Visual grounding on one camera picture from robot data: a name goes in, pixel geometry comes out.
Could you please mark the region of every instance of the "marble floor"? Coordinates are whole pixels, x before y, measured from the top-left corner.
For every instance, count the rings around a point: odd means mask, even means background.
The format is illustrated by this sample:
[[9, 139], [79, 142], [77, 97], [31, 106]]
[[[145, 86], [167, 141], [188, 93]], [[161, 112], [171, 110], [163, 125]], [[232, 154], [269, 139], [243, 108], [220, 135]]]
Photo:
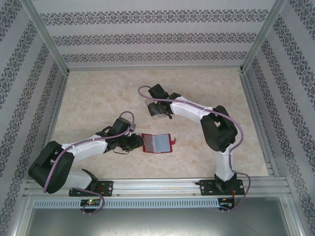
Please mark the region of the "marble floor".
[[[137, 89], [157, 83], [169, 94], [176, 92], [205, 106], [224, 106], [245, 133], [243, 144], [233, 153], [234, 169], [250, 176], [268, 175], [236, 69], [71, 72], [53, 140], [73, 143], [86, 139], [112, 125], [123, 111], [134, 113], [136, 133], [170, 133], [177, 140], [172, 153], [144, 153], [142, 148], [128, 155], [111, 151], [79, 161], [74, 169], [88, 169], [98, 178], [213, 177], [215, 155], [200, 124], [180, 116], [155, 121], [149, 115]], [[129, 114], [124, 117], [131, 120]]]

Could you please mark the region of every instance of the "wire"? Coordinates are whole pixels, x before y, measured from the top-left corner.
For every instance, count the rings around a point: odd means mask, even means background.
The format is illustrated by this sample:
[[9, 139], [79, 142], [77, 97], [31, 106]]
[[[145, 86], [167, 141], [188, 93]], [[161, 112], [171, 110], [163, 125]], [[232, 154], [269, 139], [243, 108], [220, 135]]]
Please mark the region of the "wire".
[[232, 204], [234, 204], [235, 203], [235, 190], [234, 189], [232, 189], [232, 199], [233, 199]]
[[231, 156], [232, 151], [233, 151], [234, 149], [236, 149], [237, 147], [239, 147], [239, 145], [241, 145], [242, 142], [243, 142], [243, 140], [244, 140], [244, 132], [243, 132], [243, 130], [242, 130], [240, 124], [239, 124], [236, 120], [234, 120], [233, 118], [231, 118], [231, 117], [229, 117], [229, 116], [227, 116], [227, 115], [225, 115], [225, 114], [222, 114], [222, 113], [220, 113], [220, 112], [216, 112], [216, 111], [213, 111], [213, 110], [210, 110], [210, 109], [205, 109], [203, 106], [200, 106], [200, 105], [198, 105], [198, 104], [194, 104], [194, 103], [189, 102], [189, 101], [172, 100], [172, 99], [160, 99], [160, 98], [152, 98], [152, 97], [146, 96], [146, 95], [144, 95], [144, 94], [142, 94], [142, 93], [140, 92], [140, 90], [141, 90], [142, 88], [149, 88], [149, 89], [151, 89], [151, 87], [150, 87], [150, 86], [147, 86], [147, 85], [144, 85], [144, 86], [140, 86], [140, 87], [138, 88], [138, 93], [139, 93], [141, 96], [143, 96], [143, 97], [145, 97], [145, 98], [147, 98], [147, 99], [150, 99], [150, 100], [153, 100], [153, 101], [159, 101], [159, 102], [178, 102], [178, 103], [185, 103], [185, 104], [191, 105], [191, 106], [193, 106], [193, 107], [195, 107], [195, 108], [198, 108], [198, 109], [204, 110], [204, 111], [206, 111], [206, 112], [210, 112], [210, 113], [212, 113], [212, 114], [215, 114], [215, 115], [217, 115], [217, 116], [221, 116], [221, 117], [223, 117], [223, 118], [226, 118], [226, 119], [228, 119], [229, 121], [233, 122], [233, 123], [235, 124], [235, 126], [239, 129], [239, 131], [240, 131], [240, 133], [241, 133], [241, 139], [240, 139], [240, 141], [239, 141], [236, 145], [234, 145], [234, 146], [230, 149], [229, 154], [228, 154], [228, 164], [229, 164], [230, 170], [231, 170], [232, 172], [234, 172], [234, 173], [237, 174], [237, 175], [246, 176], [246, 177], [248, 178], [248, 187], [247, 187], [247, 189], [246, 189], [246, 191], [245, 191], [243, 197], [242, 197], [241, 200], [239, 201], [239, 203], [238, 203], [233, 209], [230, 210], [230, 211], [234, 211], [234, 210], [240, 205], [240, 203], [243, 202], [243, 200], [244, 200], [245, 197], [247, 196], [247, 194], [248, 194], [248, 192], [249, 192], [249, 190], [250, 190], [250, 188], [251, 188], [251, 183], [252, 183], [251, 177], [250, 177], [249, 175], [247, 175], [247, 174], [245, 174], [245, 173], [242, 173], [242, 172], [235, 171], [235, 170], [233, 170], [233, 167], [232, 167], [232, 156]]
[[122, 153], [122, 152], [117, 152], [117, 151], [113, 150], [113, 152], [116, 153], [116, 154], [121, 154], [121, 155], [127, 155], [127, 154], [129, 154], [129, 151], [127, 151], [126, 153]]
[[133, 113], [130, 112], [130, 111], [125, 111], [125, 112], [121, 113], [121, 114], [119, 115], [119, 117], [121, 117], [121, 116], [122, 116], [123, 114], [125, 114], [125, 113], [131, 114], [131, 116], [132, 116], [132, 122], [131, 122], [131, 126], [130, 126], [126, 131], [124, 131], [123, 133], [120, 133], [120, 134], [114, 135], [114, 136], [109, 136], [109, 137], [100, 137], [100, 138], [96, 138], [96, 139], [86, 139], [86, 140], [82, 140], [82, 141], [79, 141], [79, 142], [77, 142], [77, 143], [74, 143], [74, 144], [72, 144], [71, 146], [69, 146], [69, 147], [67, 147], [66, 149], [64, 149], [64, 150], [58, 155], [57, 159], [55, 160], [55, 163], [53, 164], [53, 167], [51, 168], [51, 170], [50, 170], [50, 172], [49, 172], [49, 174], [48, 174], [48, 177], [47, 177], [47, 179], [46, 179], [45, 186], [44, 186], [44, 193], [47, 192], [47, 188], [48, 188], [50, 179], [51, 179], [51, 177], [52, 177], [52, 175], [53, 175], [53, 173], [54, 173], [54, 171], [55, 171], [55, 168], [56, 168], [56, 166], [57, 166], [57, 164], [58, 164], [60, 158], [61, 158], [68, 150], [70, 150], [71, 148], [74, 148], [74, 147], [76, 147], [76, 146], [78, 146], [78, 145], [80, 145], [80, 144], [84, 144], [84, 143], [87, 143], [87, 142], [94, 142], [94, 141], [98, 141], [98, 140], [113, 139], [113, 138], [120, 137], [120, 136], [124, 135], [125, 133], [129, 132], [129, 131], [131, 130], [131, 128], [134, 127], [134, 115], [133, 115]]
[[78, 190], [78, 191], [82, 191], [82, 192], [86, 192], [86, 193], [91, 193], [91, 194], [97, 195], [97, 196], [100, 197], [99, 199], [102, 200], [102, 205], [101, 205], [98, 209], [96, 209], [95, 211], [93, 211], [93, 212], [86, 212], [86, 211], [84, 211], [85, 207], [87, 206], [87, 205], [84, 205], [83, 208], [82, 208], [82, 211], [83, 211], [83, 214], [84, 214], [84, 215], [85, 215], [85, 214], [88, 214], [88, 215], [95, 214], [95, 213], [99, 212], [100, 210], [102, 210], [102, 208], [105, 206], [105, 199], [104, 199], [104, 197], [103, 197], [101, 194], [96, 193], [96, 192], [92, 192], [92, 191], [90, 191], [90, 190], [82, 189], [82, 188], [73, 188], [73, 189]]

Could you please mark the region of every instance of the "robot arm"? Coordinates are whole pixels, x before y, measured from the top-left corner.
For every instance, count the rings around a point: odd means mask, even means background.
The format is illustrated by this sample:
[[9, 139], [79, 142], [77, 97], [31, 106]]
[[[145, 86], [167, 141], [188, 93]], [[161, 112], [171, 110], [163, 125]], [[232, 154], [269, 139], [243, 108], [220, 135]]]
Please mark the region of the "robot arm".
[[56, 141], [51, 141], [45, 146], [31, 165], [29, 175], [39, 185], [44, 187], [58, 155], [72, 146], [58, 161], [54, 173], [50, 178], [47, 192], [55, 193], [62, 187], [82, 188], [95, 191], [97, 178], [84, 169], [81, 171], [72, 171], [72, 164], [96, 154], [109, 152], [116, 147], [121, 147], [123, 151], [129, 152], [143, 146], [144, 142], [142, 137], [140, 135], [131, 134], [135, 127], [132, 127], [130, 132], [125, 135], [112, 139], [109, 138], [125, 132], [130, 127], [131, 124], [128, 120], [119, 117], [112, 127], [108, 126], [104, 128], [102, 131], [90, 137], [89, 140], [91, 141], [82, 142], [82, 144], [77, 146], [74, 144], [58, 144]]
[[169, 102], [155, 101], [148, 104], [151, 116], [168, 116], [172, 119], [172, 115], [180, 115], [201, 124], [206, 143], [212, 150], [216, 151], [217, 169], [215, 178], [217, 187], [223, 191], [231, 185], [236, 179], [236, 174], [229, 166], [229, 152], [232, 144], [235, 143], [237, 129], [228, 119], [207, 112], [207, 110], [212, 110], [229, 116], [226, 109], [223, 106], [203, 107], [188, 101], [177, 93], [169, 95], [160, 84], [153, 86], [148, 92], [152, 98], [171, 100]]

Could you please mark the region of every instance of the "white arm segment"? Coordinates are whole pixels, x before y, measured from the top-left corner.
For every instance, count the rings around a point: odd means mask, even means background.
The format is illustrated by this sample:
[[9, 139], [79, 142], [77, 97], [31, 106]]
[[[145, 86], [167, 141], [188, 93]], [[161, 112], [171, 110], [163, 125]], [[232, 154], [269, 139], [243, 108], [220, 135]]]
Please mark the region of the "white arm segment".
[[[99, 135], [93, 135], [89, 139], [96, 139], [100, 138]], [[67, 147], [71, 146], [72, 144], [62, 144], [62, 148], [66, 149]], [[105, 152], [107, 147], [107, 142], [105, 140], [98, 140], [98, 141], [91, 141], [88, 143], [84, 143], [73, 147], [72, 149], [68, 150], [68, 152], [73, 153], [74, 160], [73, 163], [81, 161], [87, 157], [102, 154]], [[63, 185], [63, 188], [82, 188], [86, 189], [89, 184], [91, 183], [92, 178], [86, 172], [82, 170], [70, 170], [68, 178]]]
[[[182, 100], [182, 101], [188, 101], [185, 99], [183, 96], [176, 98], [175, 100]], [[188, 119], [191, 119], [197, 123], [200, 123], [200, 120], [202, 119], [203, 116], [208, 115], [210, 112], [206, 112], [204, 110], [195, 108], [191, 105], [184, 104], [184, 103], [179, 103], [179, 102], [172, 102], [171, 105], [171, 110], [175, 115], [180, 115], [184, 116]], [[203, 107], [204, 109], [209, 109], [212, 110], [212, 107]]]
[[[93, 135], [89, 139], [101, 138], [99, 135]], [[72, 144], [62, 144], [62, 148], [66, 149]], [[73, 163], [81, 161], [87, 157], [102, 154], [105, 152], [107, 147], [107, 142], [105, 140], [91, 141], [88, 143], [80, 144], [76, 147], [71, 148], [67, 152], [71, 152], [74, 155]]]
[[[233, 145], [228, 146], [225, 152], [216, 151], [216, 160], [217, 160], [217, 169], [216, 175], [222, 179], [224, 182], [231, 179], [234, 175], [234, 172], [231, 171], [228, 164], [228, 153]], [[231, 154], [231, 163], [233, 166], [233, 153]]]
[[[188, 101], [184, 97], [178, 97], [175, 100], [182, 100], [182, 101]], [[207, 116], [210, 112], [206, 112], [205, 110], [201, 110], [199, 108], [193, 107], [188, 104], [179, 103], [179, 102], [172, 102], [171, 110], [175, 115], [184, 116], [188, 119], [191, 119], [197, 123], [200, 123], [200, 120], [203, 116]], [[203, 107], [204, 109], [212, 110], [212, 107]], [[228, 152], [232, 148], [232, 145], [230, 145], [224, 153], [220, 151], [216, 151], [216, 159], [217, 159], [217, 169], [216, 169], [216, 175], [222, 179], [223, 181], [228, 181], [231, 179], [234, 175], [234, 173], [230, 170], [229, 164], [228, 164]]]

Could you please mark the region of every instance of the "gray metal panel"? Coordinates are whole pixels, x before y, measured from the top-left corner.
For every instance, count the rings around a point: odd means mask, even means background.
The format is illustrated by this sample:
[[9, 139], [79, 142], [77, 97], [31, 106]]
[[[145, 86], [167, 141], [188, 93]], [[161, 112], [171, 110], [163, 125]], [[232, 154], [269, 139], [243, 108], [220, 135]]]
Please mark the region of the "gray metal panel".
[[213, 208], [105, 209], [85, 216], [77, 209], [34, 209], [28, 236], [285, 236], [290, 235], [278, 198], [246, 199], [238, 211]]

